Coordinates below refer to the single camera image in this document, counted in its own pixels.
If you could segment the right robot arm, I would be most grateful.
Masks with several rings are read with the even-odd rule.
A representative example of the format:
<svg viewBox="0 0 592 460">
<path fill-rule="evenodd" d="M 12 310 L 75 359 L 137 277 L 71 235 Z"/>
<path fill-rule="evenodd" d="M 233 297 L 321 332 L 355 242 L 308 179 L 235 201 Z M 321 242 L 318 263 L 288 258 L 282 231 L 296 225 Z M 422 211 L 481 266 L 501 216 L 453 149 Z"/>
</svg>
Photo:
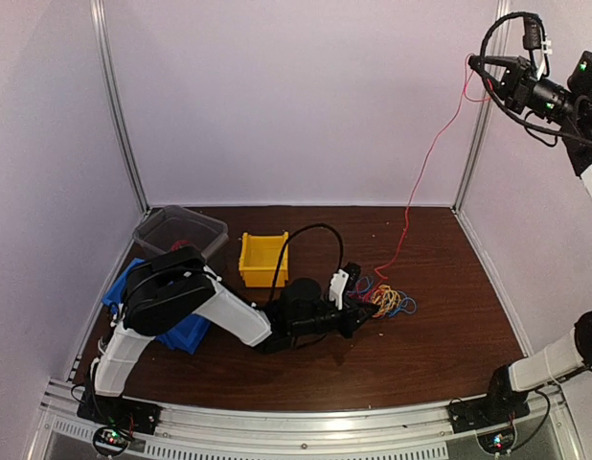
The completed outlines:
<svg viewBox="0 0 592 460">
<path fill-rule="evenodd" d="M 462 213 L 524 352 L 592 310 L 592 202 L 562 146 L 548 149 L 485 102 Z"/>
</svg>

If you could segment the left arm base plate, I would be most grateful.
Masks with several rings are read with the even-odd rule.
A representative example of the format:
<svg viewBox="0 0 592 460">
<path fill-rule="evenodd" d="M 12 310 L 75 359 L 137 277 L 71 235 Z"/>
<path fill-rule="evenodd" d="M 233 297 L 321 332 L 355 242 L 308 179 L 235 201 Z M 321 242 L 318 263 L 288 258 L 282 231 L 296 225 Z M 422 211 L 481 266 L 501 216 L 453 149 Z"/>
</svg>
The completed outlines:
<svg viewBox="0 0 592 460">
<path fill-rule="evenodd" d="M 117 427 L 125 434 L 153 435 L 159 422 L 161 407 L 123 397 L 97 395 L 91 382 L 84 385 L 77 415 L 103 426 Z"/>
</svg>

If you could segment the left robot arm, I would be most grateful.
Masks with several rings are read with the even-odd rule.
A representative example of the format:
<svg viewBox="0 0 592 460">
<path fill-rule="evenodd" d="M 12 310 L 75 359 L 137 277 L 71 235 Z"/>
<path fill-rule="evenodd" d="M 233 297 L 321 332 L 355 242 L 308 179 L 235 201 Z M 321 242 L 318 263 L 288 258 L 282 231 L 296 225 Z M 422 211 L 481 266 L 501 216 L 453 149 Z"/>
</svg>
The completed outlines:
<svg viewBox="0 0 592 460">
<path fill-rule="evenodd" d="M 285 287 L 259 307 L 246 301 L 192 247 L 165 253 L 131 268 L 119 303 L 110 307 L 111 332 L 99 344 L 88 372 L 91 411 L 108 426 L 120 424 L 127 406 L 120 397 L 140 355 L 157 336 L 190 316 L 202 317 L 261 354 L 296 346 L 303 336 L 337 332 L 353 336 L 378 312 L 352 299 L 348 286 L 358 273 L 348 264 L 330 278 L 327 292 L 309 278 Z"/>
</svg>

